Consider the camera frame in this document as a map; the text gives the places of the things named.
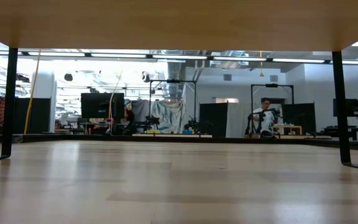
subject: black stand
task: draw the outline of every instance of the black stand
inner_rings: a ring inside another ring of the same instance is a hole
[[[342,53],[333,52],[334,82],[336,108],[338,111],[346,111],[346,92],[345,81],[343,77]],[[339,132],[339,152],[341,153],[341,162],[344,166],[358,168],[358,164],[351,161],[350,142],[347,134],[347,116],[345,113],[338,113],[338,132]]]
[[[6,74],[4,125],[2,126],[2,150],[0,160],[9,158],[12,153],[13,111],[15,103],[17,70],[16,68],[17,49],[9,48]]]

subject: window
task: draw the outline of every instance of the window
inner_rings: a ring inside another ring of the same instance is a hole
[[[215,99],[215,103],[238,103],[239,102],[239,99],[236,99],[236,98],[217,98],[217,97],[214,97]]]

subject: black metal frame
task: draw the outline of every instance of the black metal frame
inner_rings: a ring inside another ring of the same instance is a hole
[[[2,149],[0,160],[9,158],[12,154],[14,111],[13,108],[15,103],[17,56],[18,50],[16,48],[9,48],[6,74],[4,124],[2,126]]]
[[[194,84],[194,118],[196,118],[196,108],[197,108],[197,82],[189,80],[150,80],[149,87],[149,116],[152,114],[152,83],[153,82],[167,82],[167,83],[193,83]]]
[[[279,84],[252,84],[251,85],[251,113],[254,112],[254,86],[264,86],[266,88],[277,88],[279,86],[281,86],[283,89],[284,87],[290,87],[291,88],[291,101],[292,101],[292,104],[295,103],[295,100],[294,100],[294,91],[293,91],[293,85],[279,85]],[[250,133],[253,133],[254,132],[254,129],[255,129],[255,124],[254,122],[252,121],[251,122],[251,132]]]
[[[336,108],[338,111],[346,111],[346,92],[343,76],[342,52],[333,52],[334,82]],[[341,162],[344,166],[358,168],[358,164],[352,163],[351,149],[347,130],[347,116],[345,113],[338,113],[339,152]]]

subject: wooden floor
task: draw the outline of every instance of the wooden floor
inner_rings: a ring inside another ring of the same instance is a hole
[[[358,223],[358,169],[313,146],[15,144],[0,223]]]

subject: yellow pole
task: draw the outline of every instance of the yellow pole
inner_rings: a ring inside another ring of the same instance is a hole
[[[27,134],[27,128],[28,128],[28,125],[29,125],[32,97],[34,95],[35,84],[37,83],[38,68],[39,68],[39,65],[40,65],[40,57],[41,57],[41,49],[38,51],[37,68],[35,69],[34,81],[33,81],[32,86],[31,86],[31,95],[30,95],[29,107],[27,108],[27,114],[25,116],[24,134]]]

